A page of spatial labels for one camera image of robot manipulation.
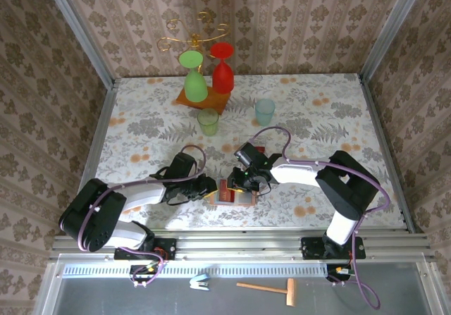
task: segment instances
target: wine glass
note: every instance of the wine glass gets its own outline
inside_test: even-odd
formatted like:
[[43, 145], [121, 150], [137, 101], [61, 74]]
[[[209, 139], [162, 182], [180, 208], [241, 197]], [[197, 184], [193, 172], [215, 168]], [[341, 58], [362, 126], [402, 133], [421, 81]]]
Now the wine glass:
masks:
[[191, 102], [204, 101], [209, 94], [204, 76], [197, 71], [203, 60], [204, 57], [198, 51], [186, 51], [178, 57], [183, 67], [190, 68], [185, 78], [185, 96]]
[[210, 53], [221, 61], [213, 71], [213, 88], [221, 94], [232, 92], [233, 89], [233, 71], [232, 68], [224, 62], [224, 59], [230, 58], [233, 54], [233, 46], [228, 42], [217, 42], [211, 47]]

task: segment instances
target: green wine glass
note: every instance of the green wine glass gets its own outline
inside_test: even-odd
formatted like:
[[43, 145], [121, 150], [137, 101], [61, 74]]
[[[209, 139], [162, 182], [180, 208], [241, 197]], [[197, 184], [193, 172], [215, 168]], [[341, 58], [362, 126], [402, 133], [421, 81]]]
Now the green wine glass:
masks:
[[185, 78], [185, 96], [191, 102], [204, 101], [209, 94], [204, 76], [197, 72], [203, 60], [204, 57], [198, 51], [183, 52], [178, 58], [183, 67], [191, 69]]

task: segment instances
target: gray floor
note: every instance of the gray floor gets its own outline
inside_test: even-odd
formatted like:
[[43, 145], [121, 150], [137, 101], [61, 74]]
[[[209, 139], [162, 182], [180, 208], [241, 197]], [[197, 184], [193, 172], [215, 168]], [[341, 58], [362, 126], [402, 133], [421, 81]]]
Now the gray floor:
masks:
[[325, 279], [299, 279], [297, 306], [285, 295], [236, 287], [236, 282], [286, 288], [284, 278], [221, 278], [211, 291], [189, 288], [188, 280], [162, 278], [147, 288], [126, 279], [65, 279], [55, 315], [203, 315], [203, 314], [430, 314], [418, 271], [413, 264], [361, 264], [362, 280], [379, 295], [382, 308], [370, 309], [356, 285], [332, 288]]

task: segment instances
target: metal frame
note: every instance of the metal frame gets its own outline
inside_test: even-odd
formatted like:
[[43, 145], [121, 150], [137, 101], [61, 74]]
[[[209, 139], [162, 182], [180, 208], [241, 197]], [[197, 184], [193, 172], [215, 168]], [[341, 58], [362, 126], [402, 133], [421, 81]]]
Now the metal frame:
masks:
[[95, 47], [94, 42], [89, 37], [89, 34], [87, 34], [87, 30], [82, 24], [80, 16], [74, 10], [75, 7], [72, 5], [70, 0], [55, 0], [55, 2], [70, 28], [74, 32], [74, 35], [82, 46], [83, 51], [87, 54], [92, 65], [97, 71], [101, 81], [104, 83], [105, 88], [110, 90], [113, 87], [113, 76], [108, 70], [101, 54]]
[[[324, 260], [303, 260], [300, 248], [300, 238], [321, 236], [323, 232], [324, 230], [272, 230], [246, 233], [238, 230], [230, 232], [156, 230], [155, 234], [157, 237], [178, 239], [175, 261], [165, 268], [169, 270], [169, 275], [171, 269], [190, 270], [193, 267], [201, 267], [201, 270], [213, 269], [219, 276], [224, 275], [221, 269], [244, 268], [247, 269], [247, 272], [244, 272], [246, 274], [249, 273], [249, 269], [267, 267], [271, 264], [277, 265], [279, 270], [261, 271], [252, 276], [259, 277], [259, 274], [265, 276], [270, 273], [273, 277], [282, 277], [286, 275], [285, 269], [291, 269], [294, 273], [297, 269], [298, 275], [302, 275], [299, 270], [304, 267], [312, 267], [312, 264], [321, 267], [321, 264], [325, 263]], [[433, 262], [434, 253], [429, 247], [426, 235], [409, 234], [406, 230], [363, 229], [359, 231], [359, 236], [364, 239], [367, 255], [365, 260], [358, 260], [359, 264], [416, 263], [432, 314], [450, 314], [445, 288]], [[34, 314], [53, 313], [63, 278], [105, 278], [99, 270], [110, 268], [121, 268], [123, 273], [131, 263], [114, 261], [113, 251], [114, 248], [103, 248], [95, 253], [80, 253], [76, 241], [69, 237], [56, 237]], [[147, 263], [148, 261], [133, 262], [133, 264]], [[327, 261], [327, 263], [342, 263], [342, 261]], [[82, 273], [74, 273], [70, 268], [79, 269]], [[236, 274], [235, 270], [231, 275], [236, 277]]]
[[406, 222], [407, 229], [411, 233], [415, 233], [415, 226], [410, 215], [409, 207], [407, 206], [406, 199], [402, 193], [400, 179], [397, 176], [395, 164], [393, 163], [393, 158], [390, 154], [390, 149], [388, 148], [388, 143], [385, 138], [385, 134], [382, 129], [381, 121], [379, 120], [378, 113], [376, 110], [376, 105], [374, 104], [373, 97], [371, 96], [368, 84], [362, 76], [359, 76], [360, 84], [362, 86], [362, 92], [366, 100], [366, 106], [368, 107], [369, 115], [373, 121], [374, 130], [376, 131], [376, 136], [378, 138], [379, 144], [381, 145], [381, 151], [385, 164], [387, 165], [388, 176], [393, 186], [393, 192], [396, 194], [398, 205], [401, 208], [402, 214], [404, 215], [404, 220]]
[[385, 53], [387, 53], [390, 44], [400, 30], [414, 2], [415, 0], [396, 1], [360, 73], [366, 81], [369, 81], [374, 72], [376, 72], [379, 63], [382, 61]]
[[96, 132], [94, 134], [94, 138], [92, 139], [91, 148], [87, 156], [85, 170], [83, 171], [83, 175], [80, 179], [78, 191], [83, 188], [87, 181], [96, 175], [101, 151], [104, 146], [106, 131], [108, 130], [111, 112], [113, 112], [114, 104], [116, 103], [116, 95], [118, 93], [120, 83], [121, 80], [116, 80], [113, 88], [106, 93], [104, 105], [101, 108], [99, 121], [97, 122]]

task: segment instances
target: light blue cup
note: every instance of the light blue cup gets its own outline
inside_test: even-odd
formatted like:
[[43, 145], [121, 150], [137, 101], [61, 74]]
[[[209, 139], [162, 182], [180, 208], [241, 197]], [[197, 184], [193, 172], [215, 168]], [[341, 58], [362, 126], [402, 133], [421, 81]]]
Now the light blue cup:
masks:
[[255, 104], [255, 116], [260, 126], [267, 126], [273, 118], [276, 105], [270, 99], [261, 99]]

